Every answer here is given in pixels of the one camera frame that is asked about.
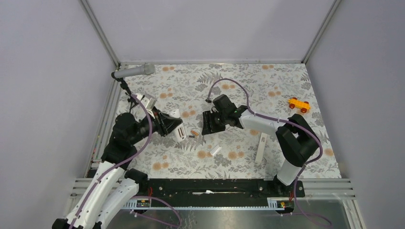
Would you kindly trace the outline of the white air conditioner remote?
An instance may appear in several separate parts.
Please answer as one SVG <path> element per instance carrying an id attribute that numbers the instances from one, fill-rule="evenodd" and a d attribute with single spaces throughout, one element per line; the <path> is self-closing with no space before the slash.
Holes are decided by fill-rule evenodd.
<path id="1" fill-rule="evenodd" d="M 181 114 L 180 114 L 180 110 L 179 109 L 175 109 L 169 112 L 169 117 L 173 117 L 173 118 L 180 118 Z M 185 128 L 183 123 L 181 123 L 180 125 L 178 125 L 175 130 L 174 130 L 174 135 L 176 137 L 176 141 L 182 142 L 183 140 L 186 139 L 186 132 L 185 132 Z"/>

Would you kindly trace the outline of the white battery cover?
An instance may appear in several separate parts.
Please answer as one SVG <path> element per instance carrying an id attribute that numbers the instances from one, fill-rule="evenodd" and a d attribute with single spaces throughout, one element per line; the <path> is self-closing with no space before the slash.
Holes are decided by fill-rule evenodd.
<path id="1" fill-rule="evenodd" d="M 215 146 L 215 147 L 210 151 L 210 154 L 211 154 L 212 156 L 215 156 L 221 149 L 222 149 L 221 146 Z"/>

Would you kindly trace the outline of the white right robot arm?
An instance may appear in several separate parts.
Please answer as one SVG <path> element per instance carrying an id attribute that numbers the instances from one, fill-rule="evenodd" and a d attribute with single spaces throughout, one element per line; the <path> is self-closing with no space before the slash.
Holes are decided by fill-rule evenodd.
<path id="1" fill-rule="evenodd" d="M 319 138 L 304 117 L 295 114 L 288 119 L 277 119 L 254 113 L 248 105 L 237 107 L 224 94 L 212 103 L 212 109 L 202 114 L 202 135 L 219 133 L 231 126 L 276 136 L 285 160 L 275 176 L 274 190 L 282 197 L 287 196 L 308 160 L 321 148 Z"/>

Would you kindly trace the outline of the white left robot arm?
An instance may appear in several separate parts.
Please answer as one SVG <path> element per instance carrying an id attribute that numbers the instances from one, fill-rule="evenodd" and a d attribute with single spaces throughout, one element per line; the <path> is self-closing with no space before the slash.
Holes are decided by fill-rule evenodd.
<path id="1" fill-rule="evenodd" d="M 154 107 L 139 121 L 130 112 L 118 115 L 89 187 L 73 210 L 65 218 L 56 219 L 52 228 L 105 229 L 130 198 L 146 194 L 147 174 L 128 166 L 141 152 L 135 143 L 144 138 L 150 141 L 153 133 L 160 136 L 174 133 L 178 142 L 184 140 L 180 111 L 166 114 Z"/>

